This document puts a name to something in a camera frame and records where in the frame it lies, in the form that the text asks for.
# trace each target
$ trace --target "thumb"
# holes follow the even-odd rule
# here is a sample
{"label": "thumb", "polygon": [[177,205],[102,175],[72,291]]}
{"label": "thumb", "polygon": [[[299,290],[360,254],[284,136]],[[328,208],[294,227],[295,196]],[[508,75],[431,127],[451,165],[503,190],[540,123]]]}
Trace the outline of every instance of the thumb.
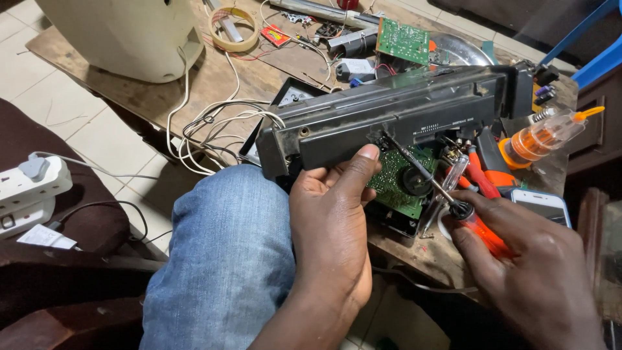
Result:
{"label": "thumb", "polygon": [[499,288],[504,267],[490,254],[484,241],[471,229],[458,225],[449,215],[442,221],[477,284],[487,291]]}
{"label": "thumb", "polygon": [[380,149],[366,144],[352,157],[348,167],[333,186],[336,191],[348,196],[361,198],[365,185],[374,176],[380,157]]}

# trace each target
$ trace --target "circuit board component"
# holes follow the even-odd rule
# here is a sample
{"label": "circuit board component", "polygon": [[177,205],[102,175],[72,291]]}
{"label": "circuit board component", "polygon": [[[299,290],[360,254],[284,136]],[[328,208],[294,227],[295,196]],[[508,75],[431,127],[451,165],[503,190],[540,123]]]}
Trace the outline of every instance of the circuit board component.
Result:
{"label": "circuit board component", "polygon": [[376,51],[429,65],[430,32],[380,17]]}
{"label": "circuit board component", "polygon": [[[406,148],[430,173],[436,171],[439,162],[434,158],[431,148]],[[381,153],[379,160],[383,165],[382,171],[367,183],[368,187],[376,190],[376,201],[412,219],[418,219],[432,186],[423,181],[423,177],[412,174],[413,167],[396,149]]]}

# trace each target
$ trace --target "tile floor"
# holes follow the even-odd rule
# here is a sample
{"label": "tile floor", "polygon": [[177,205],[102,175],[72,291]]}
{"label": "tile floor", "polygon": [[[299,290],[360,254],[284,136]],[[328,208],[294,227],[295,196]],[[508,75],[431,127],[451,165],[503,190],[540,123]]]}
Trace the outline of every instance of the tile floor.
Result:
{"label": "tile floor", "polygon": [[[426,0],[388,0],[421,16],[463,31],[518,56],[539,61],[544,53],[462,17],[430,5]],[[149,237],[171,229],[173,202],[200,179],[183,168],[170,165],[133,133],[100,99],[84,91],[64,73],[28,52],[24,44],[48,28],[49,21],[34,0],[0,13],[0,97],[62,137],[87,162],[112,173],[145,174],[158,181],[115,178],[99,173],[105,186],[119,200],[137,204],[146,216]],[[555,60],[561,70],[574,68]],[[142,230],[139,216],[127,208],[131,223]],[[170,235],[154,241],[167,251]],[[374,276],[369,303],[361,310],[341,348],[374,349],[389,336],[400,349],[448,349],[449,339],[413,302],[400,298]]]}

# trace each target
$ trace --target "plug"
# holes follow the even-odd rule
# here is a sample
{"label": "plug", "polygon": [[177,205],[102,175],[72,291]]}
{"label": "plug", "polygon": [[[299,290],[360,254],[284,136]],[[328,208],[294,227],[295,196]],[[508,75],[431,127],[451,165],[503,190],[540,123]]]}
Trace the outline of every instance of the plug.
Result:
{"label": "plug", "polygon": [[50,162],[45,158],[32,158],[20,164],[17,168],[28,176],[32,182],[39,182],[45,177]]}

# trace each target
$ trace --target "masking tape roll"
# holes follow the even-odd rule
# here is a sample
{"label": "masking tape roll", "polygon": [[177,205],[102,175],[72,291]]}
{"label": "masking tape roll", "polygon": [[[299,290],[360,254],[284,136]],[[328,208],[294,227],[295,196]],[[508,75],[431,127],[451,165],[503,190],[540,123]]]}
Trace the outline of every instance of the masking tape roll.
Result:
{"label": "masking tape roll", "polygon": [[[228,40],[223,40],[218,33],[216,33],[216,23],[219,19],[226,16],[237,16],[243,19],[246,19],[253,26],[253,34],[247,40],[241,42],[231,42]],[[222,47],[223,49],[231,52],[242,52],[249,50],[252,48],[258,40],[259,29],[257,28],[257,24],[255,23],[255,18],[249,15],[247,12],[244,12],[235,7],[219,7],[215,9],[211,13],[211,25],[210,25],[210,35],[211,39],[214,40],[214,44]]]}

